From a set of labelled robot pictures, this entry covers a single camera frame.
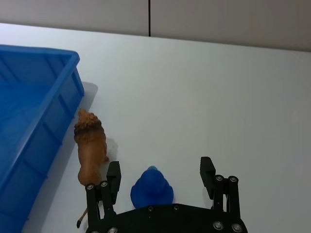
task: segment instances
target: plastic toy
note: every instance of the plastic toy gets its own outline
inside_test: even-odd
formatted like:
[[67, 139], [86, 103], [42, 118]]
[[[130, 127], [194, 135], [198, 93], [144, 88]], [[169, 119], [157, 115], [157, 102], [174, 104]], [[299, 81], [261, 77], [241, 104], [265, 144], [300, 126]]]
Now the plastic toy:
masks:
[[173, 199], [173, 188], [155, 166], [144, 171], [131, 190], [131, 200], [135, 208], [172, 204]]
[[[78, 123], [74, 126], [74, 140], [78, 144], [81, 165], [78, 174], [80, 184], [83, 186], [90, 183], [98, 185], [102, 181], [100, 168], [109, 159], [107, 157], [106, 135], [97, 116], [80, 109]], [[87, 209], [77, 222], [78, 228], [86, 213]]]

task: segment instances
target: screw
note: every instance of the screw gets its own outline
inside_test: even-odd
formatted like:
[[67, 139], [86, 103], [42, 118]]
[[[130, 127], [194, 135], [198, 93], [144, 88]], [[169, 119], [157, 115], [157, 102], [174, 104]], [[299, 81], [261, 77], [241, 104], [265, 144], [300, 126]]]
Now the screw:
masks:
[[221, 231], [224, 228], [223, 224], [218, 221], [213, 222], [213, 227], [218, 231]]
[[222, 176], [216, 176], [216, 180], [222, 181], [222, 180], [223, 180], [223, 177], [222, 177]]
[[240, 226], [240, 224], [235, 223], [235, 224], [233, 224], [231, 227], [232, 227], [232, 229], [234, 230], [234, 232], [240, 233], [240, 232], [243, 231], [243, 230], [242, 230], [242, 227]]
[[231, 180], [232, 182], [238, 181], [238, 179], [237, 179], [236, 177], [234, 177], [234, 176], [230, 177], [230, 180]]
[[118, 229], [115, 227], [112, 227], [108, 230], [108, 233], [117, 233]]
[[90, 184], [90, 185], [87, 187], [87, 189], [88, 189], [88, 190], [91, 190], [93, 187], [94, 187], [94, 185]]

